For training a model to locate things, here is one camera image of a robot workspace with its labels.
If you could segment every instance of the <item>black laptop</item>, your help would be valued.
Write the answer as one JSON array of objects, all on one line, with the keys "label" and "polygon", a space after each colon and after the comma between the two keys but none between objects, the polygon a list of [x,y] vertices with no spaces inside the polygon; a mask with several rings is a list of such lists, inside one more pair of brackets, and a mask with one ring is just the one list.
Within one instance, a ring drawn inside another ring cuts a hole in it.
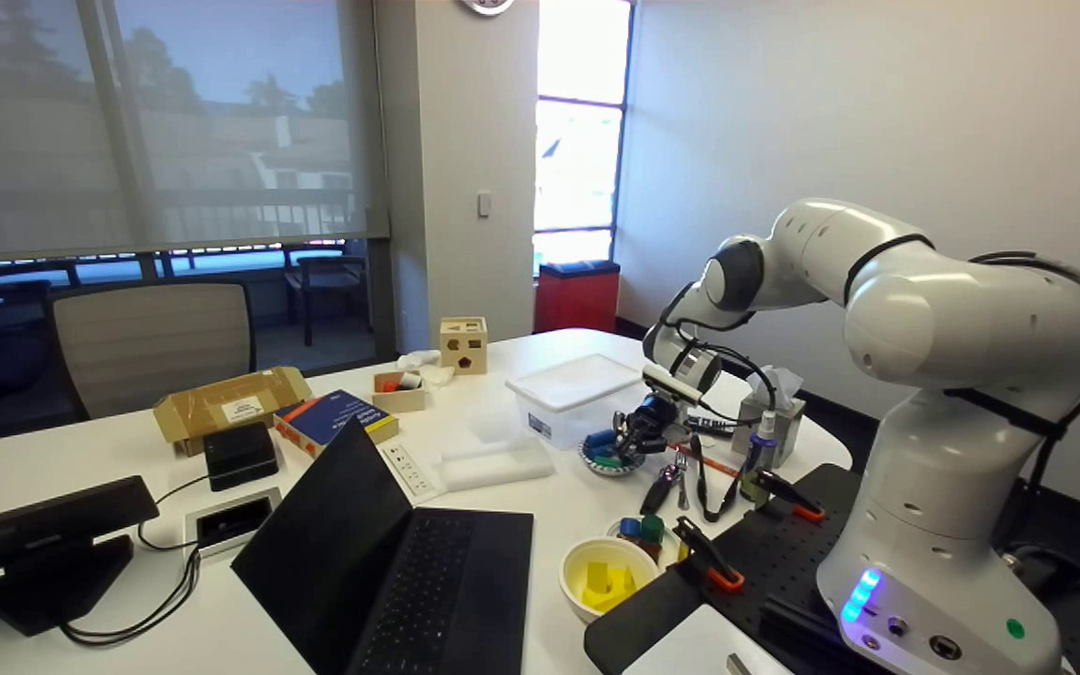
[{"label": "black laptop", "polygon": [[530,513],[418,509],[344,424],[232,569],[318,675],[519,675],[530,553]]}]

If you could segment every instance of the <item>wall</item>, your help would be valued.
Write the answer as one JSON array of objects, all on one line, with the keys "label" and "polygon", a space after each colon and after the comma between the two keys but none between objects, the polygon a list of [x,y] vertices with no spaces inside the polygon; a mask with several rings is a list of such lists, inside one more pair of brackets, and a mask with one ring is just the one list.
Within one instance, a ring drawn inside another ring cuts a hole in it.
[{"label": "wall", "polygon": [[[803,196],[923,224],[943,251],[1080,267],[1080,3],[642,0],[620,263],[653,323],[720,236]],[[762,313],[730,343],[864,413],[903,388],[847,363],[838,307]],[[1080,499],[1080,424],[1052,463]]]},{"label": "wall", "polygon": [[532,329],[538,34],[538,0],[499,18],[374,3],[398,349],[432,343],[440,313]]}]

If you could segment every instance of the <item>keyboard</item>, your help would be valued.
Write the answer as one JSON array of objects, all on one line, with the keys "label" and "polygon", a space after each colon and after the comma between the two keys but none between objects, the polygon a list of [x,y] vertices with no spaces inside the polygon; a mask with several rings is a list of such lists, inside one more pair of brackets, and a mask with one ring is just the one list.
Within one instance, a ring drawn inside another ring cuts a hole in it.
[{"label": "keyboard", "polygon": [[427,675],[440,667],[469,557],[469,528],[418,513],[355,651],[359,675]]}]

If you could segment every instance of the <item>cable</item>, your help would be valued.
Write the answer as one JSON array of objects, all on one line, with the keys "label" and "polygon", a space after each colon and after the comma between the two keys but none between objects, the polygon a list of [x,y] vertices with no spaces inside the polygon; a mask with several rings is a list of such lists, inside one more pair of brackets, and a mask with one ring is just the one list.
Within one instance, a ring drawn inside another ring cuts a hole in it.
[{"label": "cable", "polygon": [[[194,478],[185,478],[178,482],[173,492],[167,492],[158,499],[158,504],[194,482],[202,482],[208,476],[194,476]],[[60,621],[60,632],[84,648],[107,648],[107,644],[123,644],[123,642],[137,642],[142,638],[145,629],[163,626],[169,616],[178,616],[192,594],[194,594],[194,586],[200,586],[200,563],[202,563],[202,547],[200,539],[185,539],[185,544],[154,544],[142,536],[142,521],[137,523],[137,539],[149,552],[185,552],[192,547],[173,591],[138,621],[123,626],[123,629],[84,629],[84,626],[70,626],[70,621]]]}]

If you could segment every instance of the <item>white table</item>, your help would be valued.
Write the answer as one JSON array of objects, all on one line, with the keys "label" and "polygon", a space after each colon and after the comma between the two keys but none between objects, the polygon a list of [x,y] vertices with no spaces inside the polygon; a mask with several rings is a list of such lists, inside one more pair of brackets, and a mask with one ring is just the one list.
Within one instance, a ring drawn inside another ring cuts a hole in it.
[{"label": "white table", "polygon": [[[508,421],[523,424],[523,413],[513,413],[512,403],[513,394],[508,388],[508,373],[538,371],[584,353],[604,353],[642,371],[637,339],[595,329],[554,329],[499,339],[492,343],[488,373],[463,373],[452,386],[432,388],[432,403],[425,413],[400,413],[400,436],[390,442],[398,449],[410,449],[418,461],[440,461],[447,454],[447,438],[453,438],[463,421],[488,414],[494,413],[494,403],[508,403]],[[323,394],[344,386],[367,397],[370,371],[383,366],[318,373],[313,379],[313,388]],[[580,651],[584,626],[559,589],[564,552],[584,536],[604,536],[612,523],[620,523],[620,516],[633,513],[660,461],[650,458],[645,467],[629,478],[599,478],[580,463],[574,446],[547,449],[554,458],[554,473],[544,478],[452,492],[432,501],[538,513],[527,669],[574,675],[594,669],[594,664]],[[830,431],[805,421],[799,431],[799,446],[779,473],[789,478],[799,478],[822,461],[847,463],[853,458]],[[272,482],[288,492],[304,467],[304,454],[285,454],[285,467],[272,478],[254,478],[225,493],[215,493],[208,482],[200,482],[169,499],[163,504],[163,521],[149,521],[145,533],[154,539],[178,539],[185,513],[202,509],[217,499],[238,499],[242,492],[268,492]],[[154,493],[163,493],[192,476],[202,476],[208,463],[202,458],[178,458],[149,413],[123,413],[39,436],[12,436],[0,438],[0,509],[133,473],[138,473]],[[742,509],[730,509],[709,533],[727,528],[730,521],[740,521],[740,513]],[[19,638],[0,621],[0,669],[313,669],[280,638],[280,629],[263,616],[263,606],[249,594],[249,589],[232,577],[228,557],[232,552],[208,557],[194,594],[169,621],[115,648],[78,648],[64,642],[60,629],[48,629],[40,638]],[[78,626],[112,629],[142,617],[178,586],[178,574],[182,553],[154,553],[137,547],[133,566],[122,574],[108,594],[85,617],[78,617]]]}]

